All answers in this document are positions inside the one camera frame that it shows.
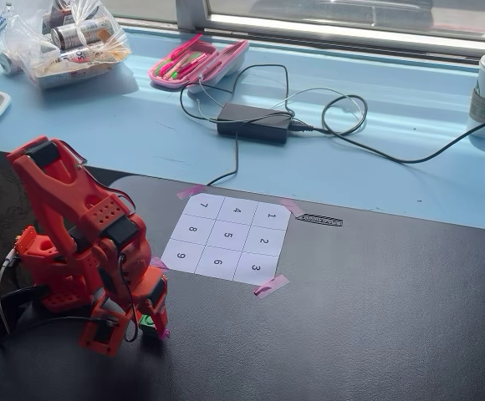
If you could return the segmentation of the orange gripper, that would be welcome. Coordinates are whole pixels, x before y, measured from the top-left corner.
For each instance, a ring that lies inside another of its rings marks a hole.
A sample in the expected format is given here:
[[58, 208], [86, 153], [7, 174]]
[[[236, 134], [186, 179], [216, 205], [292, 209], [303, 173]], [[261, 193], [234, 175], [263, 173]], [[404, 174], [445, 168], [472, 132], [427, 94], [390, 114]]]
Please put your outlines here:
[[163, 271], [155, 266], [149, 266], [144, 275], [132, 285], [136, 323], [140, 324], [144, 316], [143, 311], [155, 309], [152, 320], [159, 339], [170, 337], [170, 330], [167, 327], [166, 304], [162, 301], [166, 295], [166, 290], [166, 277]]

